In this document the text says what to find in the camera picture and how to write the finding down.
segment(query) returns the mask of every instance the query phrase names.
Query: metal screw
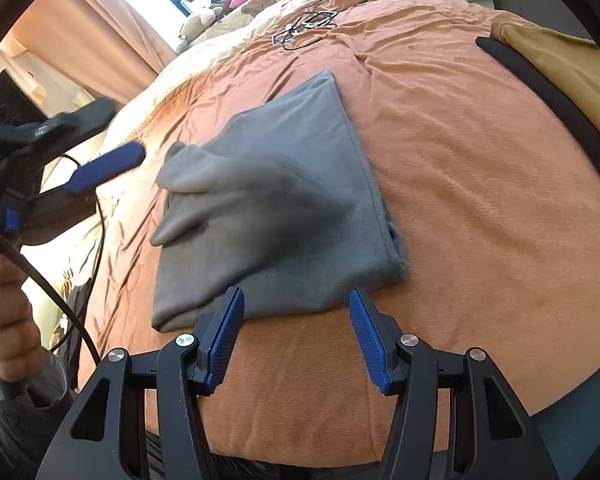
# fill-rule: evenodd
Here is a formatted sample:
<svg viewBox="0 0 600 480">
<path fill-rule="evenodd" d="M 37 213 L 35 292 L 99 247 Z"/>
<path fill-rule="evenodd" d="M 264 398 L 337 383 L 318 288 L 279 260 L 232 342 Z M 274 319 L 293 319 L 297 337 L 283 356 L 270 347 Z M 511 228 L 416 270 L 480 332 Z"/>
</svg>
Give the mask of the metal screw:
<svg viewBox="0 0 600 480">
<path fill-rule="evenodd" d="M 176 338 L 176 345 L 178 346 L 190 346 L 196 340 L 191 334 L 182 334 Z"/>
<path fill-rule="evenodd" d="M 400 342 L 405 346 L 416 346 L 420 342 L 420 340 L 416 335 L 402 334 L 400 336 Z"/>
<path fill-rule="evenodd" d="M 109 361 L 117 362 L 125 356 L 125 351 L 122 348 L 114 348 L 109 352 Z"/>
<path fill-rule="evenodd" d="M 469 350 L 469 357 L 476 361 L 484 361 L 487 358 L 487 354 L 484 353 L 484 350 L 480 350 L 479 348 L 471 348 L 471 350 Z"/>
</svg>

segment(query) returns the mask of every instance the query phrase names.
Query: human hand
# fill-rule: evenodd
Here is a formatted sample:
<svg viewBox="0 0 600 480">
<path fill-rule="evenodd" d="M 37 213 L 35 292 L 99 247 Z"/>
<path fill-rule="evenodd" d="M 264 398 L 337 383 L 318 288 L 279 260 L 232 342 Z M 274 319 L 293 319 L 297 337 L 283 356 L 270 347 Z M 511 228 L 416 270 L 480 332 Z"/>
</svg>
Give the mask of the human hand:
<svg viewBox="0 0 600 480">
<path fill-rule="evenodd" d="M 45 365 L 40 330 L 21 290 L 26 279 L 0 254 L 0 379 L 10 383 L 35 377 Z"/>
</svg>

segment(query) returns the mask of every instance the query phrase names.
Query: folded gray garment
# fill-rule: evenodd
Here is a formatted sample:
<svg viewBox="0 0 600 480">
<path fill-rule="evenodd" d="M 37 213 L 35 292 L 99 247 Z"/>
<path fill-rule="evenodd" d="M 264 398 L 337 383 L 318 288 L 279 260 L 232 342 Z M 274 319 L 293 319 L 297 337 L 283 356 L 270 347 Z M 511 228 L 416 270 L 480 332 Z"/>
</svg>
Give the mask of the folded gray garment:
<svg viewBox="0 0 600 480">
<path fill-rule="evenodd" d="M 194 325 L 232 285 L 250 318 L 325 310 L 406 276 L 331 72 L 237 114 L 202 148 L 174 144 L 157 183 L 170 192 L 151 239 L 160 332 Z"/>
</svg>

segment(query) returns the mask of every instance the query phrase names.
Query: orange bedspread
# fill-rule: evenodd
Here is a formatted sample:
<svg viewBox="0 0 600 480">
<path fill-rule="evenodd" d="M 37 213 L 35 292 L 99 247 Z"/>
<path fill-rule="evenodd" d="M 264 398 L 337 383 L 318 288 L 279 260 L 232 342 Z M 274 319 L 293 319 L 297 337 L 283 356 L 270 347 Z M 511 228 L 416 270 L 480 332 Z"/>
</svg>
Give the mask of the orange bedspread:
<svg viewBox="0 0 600 480">
<path fill-rule="evenodd" d="M 311 33 L 323 40 L 286 52 L 264 35 L 132 135 L 149 155 L 105 189 L 118 206 L 87 325 L 100 351 L 149 351 L 174 336 L 150 327 L 160 253 L 148 239 L 164 199 L 153 182 L 169 145 L 203 144 L 235 113 L 328 69 L 408 250 L 409 281 L 373 294 L 378 309 L 435 348 L 485 348 L 531 413 L 555 402 L 600 366 L 595 169 L 475 45 L 497 11 L 458 0 L 322 6 L 348 9 L 337 28 Z M 82 384 L 92 370 L 83 351 Z M 343 307 L 245 322 L 224 384 L 201 401 L 213 451 L 306 466 L 378 460 L 393 404 L 370 384 Z M 439 420 L 444 430 L 445 408 Z"/>
</svg>

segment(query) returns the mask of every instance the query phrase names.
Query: white plush toy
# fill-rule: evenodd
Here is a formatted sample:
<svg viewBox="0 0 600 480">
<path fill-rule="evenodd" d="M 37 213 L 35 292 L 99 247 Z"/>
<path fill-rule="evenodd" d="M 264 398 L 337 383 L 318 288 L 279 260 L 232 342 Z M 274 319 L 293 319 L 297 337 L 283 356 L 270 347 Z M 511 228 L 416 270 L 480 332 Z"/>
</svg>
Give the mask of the white plush toy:
<svg viewBox="0 0 600 480">
<path fill-rule="evenodd" d="M 215 9 L 205 8 L 189 16 L 180 29 L 180 44 L 176 48 L 176 54 L 180 55 L 186 51 L 192 41 L 213 25 L 221 12 L 222 9 L 219 7 Z"/>
</svg>

